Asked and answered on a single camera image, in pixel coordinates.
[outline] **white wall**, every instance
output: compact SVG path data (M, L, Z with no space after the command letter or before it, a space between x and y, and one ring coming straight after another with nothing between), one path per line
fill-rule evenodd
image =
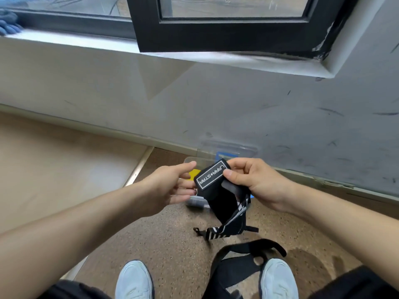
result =
M192 147L256 146L273 166L399 194L399 114L375 114L399 112L398 8L387 0L322 81L1 39L0 103Z

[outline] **shoe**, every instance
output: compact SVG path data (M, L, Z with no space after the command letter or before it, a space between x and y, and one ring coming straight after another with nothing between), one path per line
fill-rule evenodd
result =
M147 267L139 260L128 262L119 273L115 299L154 299L154 286Z
M277 258L267 261L260 281L262 299L298 299L298 287L288 264Z

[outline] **fingernail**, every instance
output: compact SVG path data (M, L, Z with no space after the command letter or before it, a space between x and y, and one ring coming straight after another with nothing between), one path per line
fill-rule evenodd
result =
M230 175L232 175L232 170L230 170L230 169L225 169L224 171L223 171L223 175L224 176L226 176L226 177L229 177Z

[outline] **window frame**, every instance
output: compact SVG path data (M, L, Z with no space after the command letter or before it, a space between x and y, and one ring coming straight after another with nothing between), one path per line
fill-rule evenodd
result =
M356 2L349 3L354 7ZM257 51L305 57L328 52L337 35L332 30L342 25L337 18L343 9L353 9L346 8L348 0L308 0L299 18L174 19L162 18L160 0L127 3L140 52Z
M136 39L128 17L6 8L17 14L18 23L24 28Z

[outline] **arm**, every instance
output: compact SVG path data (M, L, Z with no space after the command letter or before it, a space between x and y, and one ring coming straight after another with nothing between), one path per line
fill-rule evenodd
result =
M158 168L131 186L0 234L2 296L37 298L117 231L187 200L195 190L185 179L195 165Z
M296 184L261 159L229 160L229 181L245 185L267 207L319 228L399 290L399 221L330 194Z

